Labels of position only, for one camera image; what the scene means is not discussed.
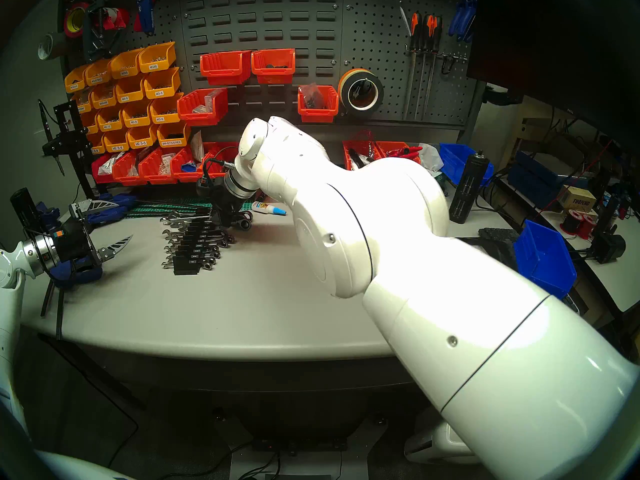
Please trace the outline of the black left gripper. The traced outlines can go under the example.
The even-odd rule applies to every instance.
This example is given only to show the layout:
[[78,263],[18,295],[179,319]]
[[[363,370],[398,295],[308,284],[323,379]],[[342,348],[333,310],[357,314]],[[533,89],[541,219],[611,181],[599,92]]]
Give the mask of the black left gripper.
[[[88,216],[115,209],[112,201],[87,199],[70,204],[70,216],[65,222],[56,221],[47,227],[53,239],[57,259],[48,267],[50,275],[101,275],[103,267],[94,259],[95,247],[90,245]],[[99,262],[107,262],[119,254],[133,238],[129,235],[119,241],[96,249]]]

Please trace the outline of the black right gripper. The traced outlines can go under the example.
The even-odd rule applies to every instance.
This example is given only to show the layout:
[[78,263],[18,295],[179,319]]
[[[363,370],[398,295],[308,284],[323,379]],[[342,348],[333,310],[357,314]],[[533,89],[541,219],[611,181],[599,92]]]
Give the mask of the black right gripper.
[[209,190],[212,209],[209,221],[217,227],[230,228],[239,221],[241,198],[230,193],[224,186],[215,186]]

